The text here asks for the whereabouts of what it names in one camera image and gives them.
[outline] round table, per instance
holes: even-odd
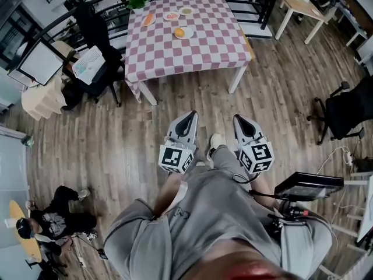
[[[11,200],[9,203],[9,212],[10,212],[10,217],[12,219],[17,219],[19,220],[20,218],[25,218],[23,211],[19,207],[18,203],[15,202],[14,200]],[[21,238],[18,234],[17,229],[15,228],[15,235],[26,251],[27,255],[32,256],[35,258],[35,260],[40,263],[42,261],[41,258],[41,251],[39,248],[39,244],[37,243],[36,239],[28,239],[25,240]]]

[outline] window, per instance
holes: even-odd
[[[18,48],[40,31],[40,26],[18,6],[0,28],[0,67],[8,70]]]

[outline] paper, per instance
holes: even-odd
[[[101,51],[96,46],[93,46],[73,64],[72,70],[78,79],[90,85],[104,63],[105,59]]]

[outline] black t-shirt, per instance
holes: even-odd
[[[40,234],[52,240],[59,240],[66,235],[74,233],[71,227],[71,213],[60,211],[52,202],[43,211],[31,211],[30,217],[35,219],[43,232]]]

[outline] orange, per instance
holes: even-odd
[[[176,28],[175,29],[175,35],[177,37],[184,37],[185,36],[185,32],[184,30],[182,30],[181,28]]]

